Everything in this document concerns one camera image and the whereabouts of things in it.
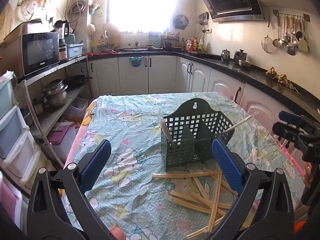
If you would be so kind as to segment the person's right hand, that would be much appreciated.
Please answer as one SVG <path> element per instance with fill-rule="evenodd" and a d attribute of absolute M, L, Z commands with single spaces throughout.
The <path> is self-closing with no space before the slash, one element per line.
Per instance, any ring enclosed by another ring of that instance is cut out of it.
<path fill-rule="evenodd" d="M 312 174 L 312 163 L 304 162 L 304 177 L 303 183 L 310 188 L 314 175 Z"/>

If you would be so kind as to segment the person's left hand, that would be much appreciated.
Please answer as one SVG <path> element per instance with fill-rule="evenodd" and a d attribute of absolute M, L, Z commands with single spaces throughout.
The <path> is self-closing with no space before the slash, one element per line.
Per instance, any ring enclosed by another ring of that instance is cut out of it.
<path fill-rule="evenodd" d="M 125 233 L 121 230 L 118 223 L 114 224 L 111 233 L 117 240 L 126 240 Z"/>

